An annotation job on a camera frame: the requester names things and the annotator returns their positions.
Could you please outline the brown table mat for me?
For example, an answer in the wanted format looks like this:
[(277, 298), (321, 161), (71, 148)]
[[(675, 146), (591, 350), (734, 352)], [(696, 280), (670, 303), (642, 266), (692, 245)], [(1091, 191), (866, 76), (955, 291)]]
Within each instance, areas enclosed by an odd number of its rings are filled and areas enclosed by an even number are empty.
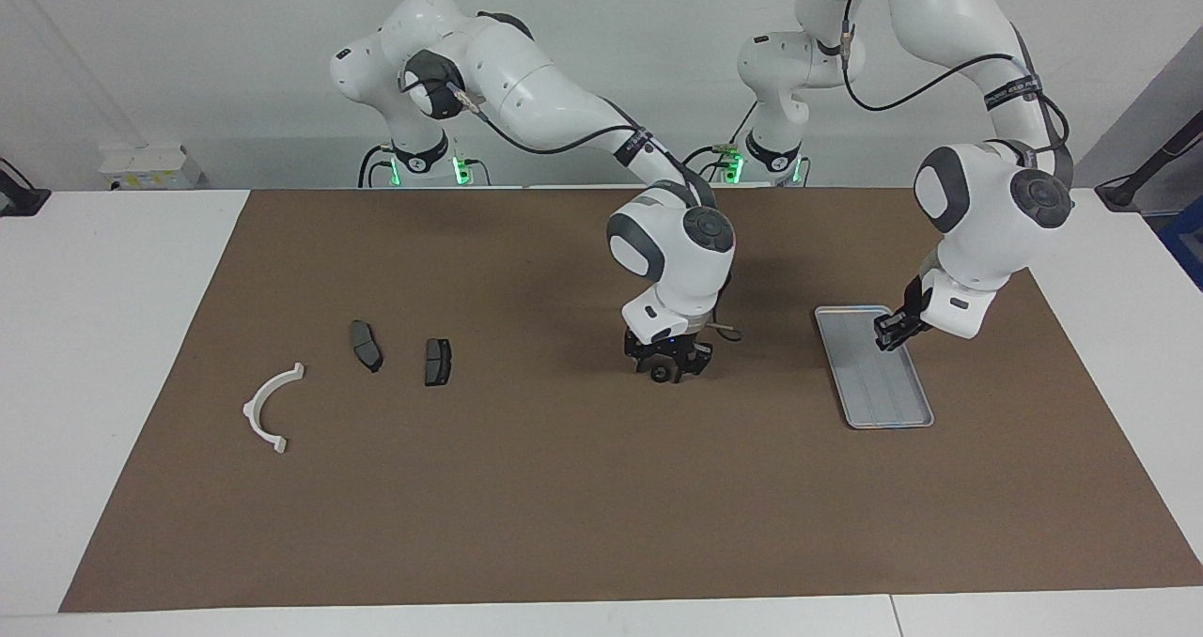
[[(680, 383), (623, 353), (627, 197), (251, 194), (63, 611), (1203, 584), (1027, 273), (909, 343), (931, 427), (845, 424), (814, 308), (897, 300), (938, 238), (913, 195), (722, 192), (743, 341)], [(280, 456), (242, 407), (296, 362)]]

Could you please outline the white curved plastic bracket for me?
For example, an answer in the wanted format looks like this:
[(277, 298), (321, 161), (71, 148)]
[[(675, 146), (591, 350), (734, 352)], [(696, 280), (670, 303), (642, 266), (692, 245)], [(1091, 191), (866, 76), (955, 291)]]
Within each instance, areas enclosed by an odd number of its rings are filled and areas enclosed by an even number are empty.
[(306, 364), (296, 362), (292, 368), (288, 371), (275, 373), (274, 376), (267, 379), (261, 383), (257, 391), (244, 403), (242, 407), (243, 417), (248, 422), (251, 431), (257, 439), (263, 442), (269, 443), (271, 448), (274, 450), (275, 454), (284, 454), (288, 452), (288, 437), (279, 435), (279, 433), (268, 431), (262, 423), (262, 413), (268, 401), (268, 398), (275, 393), (275, 389), (280, 389), (284, 385), (292, 383), (294, 381), (303, 380), (306, 376)]

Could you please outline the blue crate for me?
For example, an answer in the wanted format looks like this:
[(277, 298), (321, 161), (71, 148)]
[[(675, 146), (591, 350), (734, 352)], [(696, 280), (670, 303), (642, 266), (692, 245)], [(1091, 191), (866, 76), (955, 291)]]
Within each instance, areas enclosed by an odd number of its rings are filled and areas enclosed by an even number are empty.
[(1203, 195), (1161, 226), (1157, 239), (1203, 293)]

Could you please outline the curved dark grey brake pad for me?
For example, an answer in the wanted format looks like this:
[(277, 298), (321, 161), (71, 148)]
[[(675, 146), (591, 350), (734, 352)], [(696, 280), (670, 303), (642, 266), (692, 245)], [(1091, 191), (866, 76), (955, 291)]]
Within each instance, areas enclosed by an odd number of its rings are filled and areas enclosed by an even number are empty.
[(352, 320), (349, 325), (350, 346), (352, 346), (352, 355), (361, 365), (368, 368), (371, 373), (379, 373), (380, 367), (383, 367), (383, 351), (378, 345), (374, 333), (372, 331), (372, 325), (365, 322), (365, 320)]

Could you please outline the silver metal tray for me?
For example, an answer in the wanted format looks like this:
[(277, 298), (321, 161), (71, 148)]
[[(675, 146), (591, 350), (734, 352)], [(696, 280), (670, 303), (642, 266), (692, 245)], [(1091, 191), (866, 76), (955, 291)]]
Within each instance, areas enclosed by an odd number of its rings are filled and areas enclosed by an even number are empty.
[(881, 304), (824, 304), (814, 310), (838, 407), (846, 424), (858, 430), (935, 423), (908, 351), (877, 346), (875, 320), (888, 315)]

